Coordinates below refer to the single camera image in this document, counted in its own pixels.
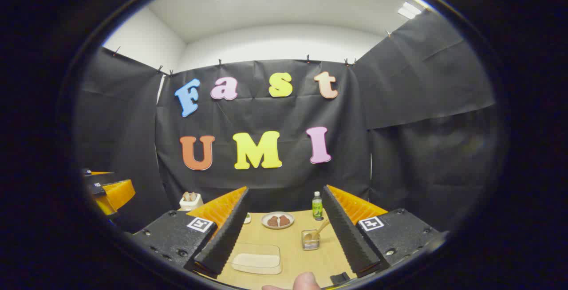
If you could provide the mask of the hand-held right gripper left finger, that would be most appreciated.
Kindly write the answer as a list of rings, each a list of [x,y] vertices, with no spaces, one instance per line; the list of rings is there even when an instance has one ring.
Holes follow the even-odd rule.
[[[250,206],[247,187],[192,211],[169,211],[132,239],[167,263],[216,278],[231,255]]]

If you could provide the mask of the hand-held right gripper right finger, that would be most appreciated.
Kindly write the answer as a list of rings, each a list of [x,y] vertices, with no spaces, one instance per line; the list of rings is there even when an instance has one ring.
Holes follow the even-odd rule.
[[[323,207],[358,277],[408,261],[444,237],[406,209],[388,212],[331,185],[323,188]]]

